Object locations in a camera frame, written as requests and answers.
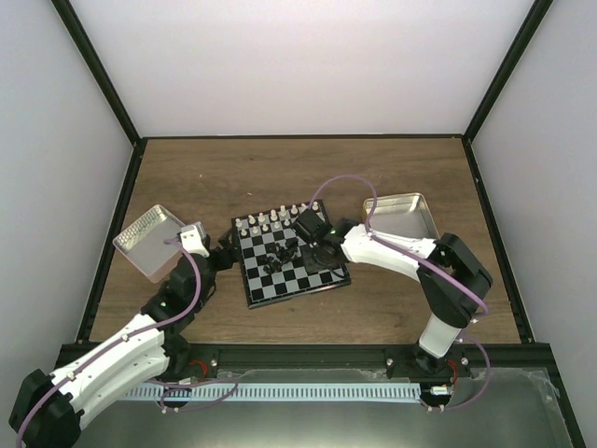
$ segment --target gray floor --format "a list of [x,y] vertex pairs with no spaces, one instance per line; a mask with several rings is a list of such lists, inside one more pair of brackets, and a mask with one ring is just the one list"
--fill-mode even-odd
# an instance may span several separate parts
[[[462,393],[478,384],[459,381]],[[328,402],[223,403],[163,415],[154,403],[118,402],[76,447],[569,447],[553,396],[541,373],[495,370],[482,399],[444,414],[412,404]]]

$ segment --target robotic arm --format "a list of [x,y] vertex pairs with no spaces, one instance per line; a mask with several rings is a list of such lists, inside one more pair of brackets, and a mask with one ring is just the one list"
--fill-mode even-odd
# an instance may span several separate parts
[[[313,210],[307,209],[298,217],[294,229],[299,237],[311,245],[313,257],[325,260],[327,265],[343,261],[373,264],[420,282],[432,314],[418,344],[433,358],[446,355],[477,311],[477,304],[445,277],[421,266],[415,259],[374,241],[363,224],[343,219],[333,228]],[[484,298],[492,286],[490,274],[455,235],[446,233],[439,240],[432,240],[404,238],[376,231],[375,236],[420,259],[427,259],[451,270],[451,277],[479,298]]]
[[[293,228],[309,244],[313,258],[326,265],[339,262],[367,263],[402,273],[421,283],[432,314],[418,341],[423,357],[417,363],[430,371],[433,361],[444,357],[460,331],[477,311],[477,304],[450,285],[442,276],[395,250],[371,239],[362,224],[343,219],[333,228],[307,209]],[[470,250],[456,236],[445,234],[439,240],[411,239],[376,232],[377,238],[434,264],[451,269],[451,276],[483,298],[492,278]],[[71,447],[84,429],[101,411],[124,393],[142,382],[163,374],[176,376],[188,364],[188,342],[180,332],[190,324],[210,298],[215,274],[229,269],[235,258],[229,234],[219,240],[222,247],[210,250],[210,239],[201,223],[187,226],[180,241],[199,267],[201,295],[192,313],[159,329],[150,329],[129,337],[137,329],[164,322],[186,310],[192,303],[196,278],[191,264],[181,259],[169,281],[152,297],[127,326],[84,357],[50,375],[41,370],[25,378],[17,396],[10,425],[19,431],[26,415],[52,387],[68,378],[39,409],[27,426],[23,440],[28,447]],[[97,357],[108,345],[117,346],[75,375],[77,366]]]

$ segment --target white cable carrier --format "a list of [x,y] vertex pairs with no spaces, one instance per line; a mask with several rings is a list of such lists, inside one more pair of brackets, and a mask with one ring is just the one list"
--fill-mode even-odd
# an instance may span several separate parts
[[[166,401],[213,401],[234,387],[230,384],[202,385],[190,390],[172,390]],[[126,393],[124,401],[157,401],[161,385],[142,384]],[[240,384],[226,401],[368,401],[419,403],[418,384]]]

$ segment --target perforated metal tray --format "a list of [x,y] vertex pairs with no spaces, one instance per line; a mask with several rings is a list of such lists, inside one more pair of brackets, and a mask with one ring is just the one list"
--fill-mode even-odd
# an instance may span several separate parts
[[180,252],[164,240],[173,238],[184,224],[161,205],[143,213],[113,241],[116,249],[152,283],[171,271]]

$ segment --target black and white checkered board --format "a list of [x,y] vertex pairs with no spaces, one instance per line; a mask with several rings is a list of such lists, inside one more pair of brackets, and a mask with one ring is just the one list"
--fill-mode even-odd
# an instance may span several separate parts
[[[324,205],[321,201],[317,201],[317,203],[320,207],[319,217],[328,221]],[[266,254],[272,253],[275,243],[285,247],[288,241],[298,239],[299,248],[306,245],[290,229],[299,215],[292,215],[290,213],[291,207],[292,205],[286,206],[285,217],[281,217],[280,209],[276,209],[278,222],[280,222],[279,229],[274,227],[275,223],[270,219],[271,210],[261,212],[265,220],[263,222],[257,221],[255,225],[249,224],[248,216],[239,217],[243,224],[240,228],[236,225],[236,217],[232,219],[232,228],[235,230],[234,241],[240,248],[239,264],[243,273],[249,309],[276,303],[277,301],[287,301],[303,294],[313,294],[333,287],[343,287],[351,283],[348,270],[343,264],[333,270],[335,274],[329,269],[322,269],[317,273],[308,274],[300,252],[293,261],[282,267],[281,273],[269,275],[264,271],[264,267],[267,265]],[[253,216],[257,219],[259,212],[253,214]],[[284,225],[286,219],[290,220],[290,226]],[[268,226],[266,231],[262,230],[263,224]],[[253,232],[254,227],[258,228],[257,233]],[[241,230],[246,230],[247,234],[242,236]]]

